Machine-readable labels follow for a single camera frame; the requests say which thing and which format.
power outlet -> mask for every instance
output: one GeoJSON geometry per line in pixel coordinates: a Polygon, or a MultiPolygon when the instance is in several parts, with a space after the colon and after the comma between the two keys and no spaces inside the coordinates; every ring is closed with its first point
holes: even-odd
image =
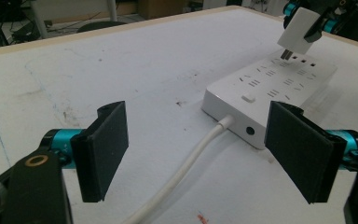
{"type": "Polygon", "coordinates": [[[337,68],[310,56],[294,54],[282,60],[283,50],[269,55],[207,87],[202,109],[220,120],[236,120],[229,129],[252,146],[263,149],[269,104],[281,101],[305,107],[323,89],[337,68]]]}

chair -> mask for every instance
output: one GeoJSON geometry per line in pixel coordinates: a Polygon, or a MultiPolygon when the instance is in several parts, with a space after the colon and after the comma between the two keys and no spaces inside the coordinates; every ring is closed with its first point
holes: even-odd
{"type": "Polygon", "coordinates": [[[47,20],[109,11],[110,21],[117,21],[116,0],[31,0],[31,8],[42,38],[48,37],[47,20]]]}

cable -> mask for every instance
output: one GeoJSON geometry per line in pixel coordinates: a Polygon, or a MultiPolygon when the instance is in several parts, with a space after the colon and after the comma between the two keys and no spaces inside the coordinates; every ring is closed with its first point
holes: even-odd
{"type": "Polygon", "coordinates": [[[11,5],[11,2],[5,2],[5,5],[4,5],[4,7],[5,7],[5,12],[2,14],[3,15],[3,17],[2,17],[2,21],[1,21],[1,25],[0,25],[0,27],[1,27],[1,29],[2,29],[2,27],[3,27],[3,25],[4,25],[4,23],[5,23],[5,20],[6,20],[6,18],[7,18],[7,15],[10,13],[13,13],[13,12],[16,12],[16,10],[18,10],[18,12],[19,13],[22,13],[22,11],[21,11],[21,6],[24,4],[24,3],[26,3],[28,0],[24,0],[24,1],[21,1],[21,3],[19,4],[19,5],[15,5],[13,8],[11,8],[12,7],[12,5],[11,5]]]}
{"type": "Polygon", "coordinates": [[[83,20],[83,21],[78,21],[78,22],[75,22],[75,23],[70,24],[70,25],[68,25],[68,26],[65,26],[65,27],[59,28],[59,29],[55,29],[55,30],[48,30],[48,32],[56,32],[56,31],[60,31],[60,30],[67,29],[67,28],[72,27],[72,26],[74,26],[74,25],[78,25],[78,24],[79,24],[79,23],[81,23],[81,22],[90,21],[90,20],[94,19],[95,17],[97,17],[97,16],[98,16],[98,15],[100,15],[100,14],[101,14],[101,12],[98,12],[97,14],[95,14],[95,15],[93,15],[93,16],[91,16],[91,17],[89,17],[89,18],[88,18],[88,19],[86,19],[86,20],[83,20]]]}
{"type": "Polygon", "coordinates": [[[208,132],[201,141],[194,148],[193,152],[186,159],[185,163],[179,168],[176,174],[171,177],[167,184],[156,194],[154,195],[146,204],[144,204],[138,211],[132,214],[123,224],[137,224],[142,221],[147,215],[149,215],[179,184],[179,182],[186,175],[188,170],[194,164],[196,159],[199,157],[203,149],[205,149],[208,144],[215,139],[220,133],[227,129],[231,124],[234,123],[234,118],[230,115],[225,116],[221,119],[217,125],[208,132]]]}

table surface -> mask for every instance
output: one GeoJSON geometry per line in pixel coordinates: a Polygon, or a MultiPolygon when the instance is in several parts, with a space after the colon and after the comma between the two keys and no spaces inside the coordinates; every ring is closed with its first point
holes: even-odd
{"type": "MultiPolygon", "coordinates": [[[[87,128],[127,102],[130,147],[103,203],[82,203],[64,170],[75,223],[121,223],[154,195],[215,125],[201,103],[216,80],[266,58],[282,22],[224,7],[0,48],[0,174],[55,128],[87,128]]],[[[358,131],[358,44],[322,37],[309,55],[337,66],[305,115],[358,131]]],[[[268,150],[226,132],[200,156],[153,223],[344,223],[355,174],[338,171],[328,203],[308,205],[268,150]]]]}

outlet socket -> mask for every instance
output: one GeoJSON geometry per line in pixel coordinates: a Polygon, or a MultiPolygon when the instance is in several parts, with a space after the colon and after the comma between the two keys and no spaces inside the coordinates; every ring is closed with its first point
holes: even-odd
{"type": "Polygon", "coordinates": [[[310,56],[283,50],[224,77],[207,87],[202,110],[220,120],[236,120],[229,129],[252,146],[263,149],[270,101],[305,108],[323,89],[337,68],[310,56]]]}

